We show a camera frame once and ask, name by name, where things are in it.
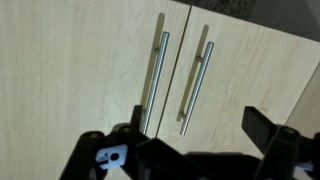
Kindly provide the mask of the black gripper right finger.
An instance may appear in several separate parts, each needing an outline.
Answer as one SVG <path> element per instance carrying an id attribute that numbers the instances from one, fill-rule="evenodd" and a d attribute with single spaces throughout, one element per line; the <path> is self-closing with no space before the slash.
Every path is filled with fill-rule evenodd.
<path id="1" fill-rule="evenodd" d="M 320 133 L 312 138 L 286 125 L 274 124 L 257 108 L 244 108 L 241 128 L 263 154 L 255 180 L 295 180 L 301 168 L 312 180 L 320 180 Z"/>

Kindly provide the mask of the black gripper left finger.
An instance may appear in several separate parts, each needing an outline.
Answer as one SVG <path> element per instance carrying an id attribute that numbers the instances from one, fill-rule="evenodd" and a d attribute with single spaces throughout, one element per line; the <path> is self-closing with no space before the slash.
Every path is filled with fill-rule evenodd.
<path id="1" fill-rule="evenodd" d="M 120 168 L 131 180 L 157 180 L 154 167 L 142 159 L 138 146 L 148 140 L 140 132 L 143 106 L 135 105 L 129 123 L 115 125 L 108 135 L 83 133 L 59 180 L 104 180 L 112 168 Z"/>

